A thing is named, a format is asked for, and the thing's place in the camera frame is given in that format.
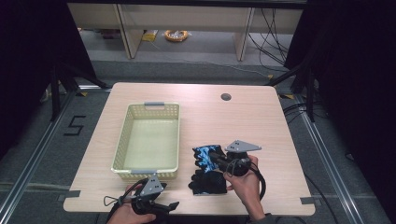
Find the person's left hand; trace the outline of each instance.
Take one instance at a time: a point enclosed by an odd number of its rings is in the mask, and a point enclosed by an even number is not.
[[[153,221],[155,218],[154,214],[136,214],[131,206],[131,202],[124,202],[124,204],[116,210],[107,224],[141,224]]]

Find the light wood tabletop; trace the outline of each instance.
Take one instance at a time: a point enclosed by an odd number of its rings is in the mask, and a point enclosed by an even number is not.
[[[228,93],[231,100],[221,99]],[[193,196],[188,185],[195,170],[193,147],[221,145],[239,139],[262,150],[248,154],[259,158],[267,184],[264,211],[278,216],[310,216],[315,206],[302,204],[311,194],[292,142],[276,90],[263,86],[117,83],[114,85],[92,139],[66,198],[69,212],[109,212],[104,197],[120,197],[128,184],[111,171],[127,106],[143,102],[176,102],[180,105],[179,165],[177,178],[156,203],[180,202],[175,215],[246,215],[233,191],[223,195]]]

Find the hand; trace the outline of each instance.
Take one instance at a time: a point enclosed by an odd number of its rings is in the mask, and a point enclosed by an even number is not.
[[[131,206],[131,201],[124,201],[124,204],[116,210],[107,224],[141,224],[155,220],[154,214],[138,215]]]
[[[259,165],[257,157],[248,156],[256,165]],[[256,221],[265,217],[260,202],[260,181],[259,178],[249,170],[243,176],[231,176],[230,173],[224,173],[224,178],[231,183],[227,190],[235,190],[236,195],[241,199],[242,204],[246,207],[250,219]]]

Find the glove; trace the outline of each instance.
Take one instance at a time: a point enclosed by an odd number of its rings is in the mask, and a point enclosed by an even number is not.
[[[194,195],[227,193],[227,184],[223,173],[216,171],[205,173],[202,170],[197,170],[191,180],[189,188],[192,189]]]
[[[205,173],[219,169],[218,165],[210,160],[209,153],[216,152],[220,155],[224,155],[221,146],[195,147],[192,150],[194,151],[194,158],[196,159],[195,165],[200,167]]]

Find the plastic basket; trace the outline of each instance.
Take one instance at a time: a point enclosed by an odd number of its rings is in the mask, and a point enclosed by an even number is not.
[[[177,103],[129,105],[111,170],[123,179],[175,178],[179,114]]]

